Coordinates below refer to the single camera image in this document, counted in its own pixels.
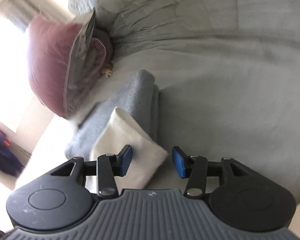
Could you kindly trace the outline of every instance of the white cloth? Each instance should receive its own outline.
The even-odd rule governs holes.
[[[90,161],[106,153],[118,154],[126,144],[132,146],[132,161],[126,176],[115,177],[119,192],[123,188],[144,188],[168,156],[126,111],[116,107],[91,150]],[[87,177],[86,188],[97,192],[96,176]]]

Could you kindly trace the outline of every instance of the pink pillow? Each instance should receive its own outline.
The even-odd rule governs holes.
[[[95,29],[94,23],[94,11],[66,24],[37,15],[28,28],[31,89],[45,106],[66,119],[80,106],[112,57],[108,35]]]
[[[82,24],[57,24],[37,15],[29,26],[29,82],[39,100],[67,118],[66,102],[70,51]]]

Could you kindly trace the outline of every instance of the blue gripper pad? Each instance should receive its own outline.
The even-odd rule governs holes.
[[[174,166],[177,169],[177,173],[178,173],[179,177],[184,179],[186,177],[186,168],[185,168],[182,157],[180,156],[180,154],[178,153],[178,151],[176,151],[176,149],[174,147],[172,149],[172,160],[173,160]]]
[[[132,147],[129,146],[125,154],[122,156],[122,163],[120,166],[120,175],[125,176],[127,174],[129,165],[132,160]]]

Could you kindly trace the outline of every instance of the gray blanket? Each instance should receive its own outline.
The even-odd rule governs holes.
[[[66,157],[84,157],[89,153],[97,138],[107,125],[113,109],[118,106],[126,110],[141,128],[157,140],[159,89],[154,76],[146,70],[138,71],[129,82],[113,93],[107,100],[98,102],[78,126],[68,144]]]
[[[93,7],[114,74],[73,122],[146,69],[161,90],[161,146],[231,156],[300,201],[300,0],[69,0],[74,13]],[[148,186],[185,183],[167,159]]]

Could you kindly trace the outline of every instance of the sunlight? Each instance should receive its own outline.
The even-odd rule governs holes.
[[[0,122],[16,132],[33,96],[28,83],[26,34],[0,17]]]

